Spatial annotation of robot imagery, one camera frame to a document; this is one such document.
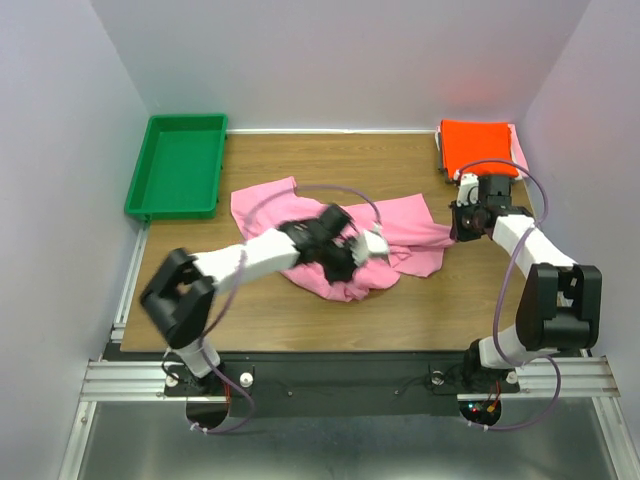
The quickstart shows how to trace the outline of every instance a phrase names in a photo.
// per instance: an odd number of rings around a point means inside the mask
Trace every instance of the pink cloth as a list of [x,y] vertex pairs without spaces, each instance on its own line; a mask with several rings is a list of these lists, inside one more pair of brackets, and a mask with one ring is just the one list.
[[[239,228],[249,211],[269,195],[292,189],[293,177],[238,190],[231,194],[231,214]],[[401,273],[428,277],[442,267],[444,249],[452,245],[450,228],[433,223],[422,195],[376,202],[382,217],[382,235],[389,243],[389,263],[376,259],[358,269],[353,281],[329,285],[318,264],[300,265],[283,272],[296,285],[329,300],[349,302],[361,300],[373,289],[393,286]],[[265,205],[254,222],[249,225],[251,235],[258,235],[268,228],[289,220],[317,216],[325,205],[297,196],[293,191]],[[358,229],[371,229],[375,215],[369,204],[343,207],[353,217]]]

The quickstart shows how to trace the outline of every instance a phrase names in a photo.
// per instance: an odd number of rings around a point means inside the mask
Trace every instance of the white metal frame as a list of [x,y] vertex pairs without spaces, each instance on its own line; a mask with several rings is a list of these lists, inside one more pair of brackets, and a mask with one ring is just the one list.
[[[149,234],[149,223],[142,224],[138,233],[129,271],[118,311],[113,322],[111,340],[122,340],[129,315],[140,263]],[[616,474],[622,480],[640,480],[640,462],[627,428],[615,379],[605,357],[559,358],[563,374],[561,396],[591,397],[602,428],[609,455]],[[504,394],[504,398],[551,398],[556,378],[544,360],[535,361],[525,369],[518,369],[520,393]],[[165,375],[160,362],[90,362],[80,394],[79,405],[60,470],[59,480],[76,480],[80,474],[98,402],[185,401],[186,398],[164,396]],[[484,398],[458,395],[460,400]],[[224,402],[223,397],[192,397],[190,400]]]

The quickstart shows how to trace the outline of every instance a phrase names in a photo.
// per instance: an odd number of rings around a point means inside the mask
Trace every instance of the gray floor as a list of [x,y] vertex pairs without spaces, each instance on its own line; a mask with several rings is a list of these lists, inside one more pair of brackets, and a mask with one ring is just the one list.
[[[548,400],[505,402],[500,424]],[[544,423],[483,433],[456,418],[261,419],[242,433],[190,432],[184,405],[98,407],[81,478],[451,480],[616,478],[590,399],[562,400]]]

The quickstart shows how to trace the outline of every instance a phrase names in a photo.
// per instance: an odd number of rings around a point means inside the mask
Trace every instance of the pink towel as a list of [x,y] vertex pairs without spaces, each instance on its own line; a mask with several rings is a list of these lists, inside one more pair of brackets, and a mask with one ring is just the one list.
[[[258,202],[276,192],[296,185],[293,177],[238,190],[231,194],[231,214],[241,228],[244,219]],[[393,286],[401,273],[428,277],[442,267],[444,249],[452,245],[450,227],[433,223],[422,195],[376,202],[382,217],[382,235],[391,249],[389,265],[382,260],[368,261],[358,269],[353,281],[329,285],[322,267],[317,264],[300,265],[283,275],[296,285],[329,300],[349,302],[361,300],[373,289]],[[276,198],[258,211],[249,226],[251,235],[257,235],[270,227],[289,220],[317,216],[325,205],[320,202],[290,194]],[[368,204],[352,205],[344,209],[353,217],[358,229],[371,229],[375,219]]]

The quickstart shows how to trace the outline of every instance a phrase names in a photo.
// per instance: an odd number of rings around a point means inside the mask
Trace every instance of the orange object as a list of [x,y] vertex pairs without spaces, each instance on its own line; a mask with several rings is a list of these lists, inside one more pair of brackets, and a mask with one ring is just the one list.
[[[456,170],[476,160],[498,158],[511,162],[511,131],[507,123],[473,123],[443,120],[442,163],[453,179]],[[517,177],[515,167],[501,163],[485,163],[466,169],[476,175],[508,175]]]

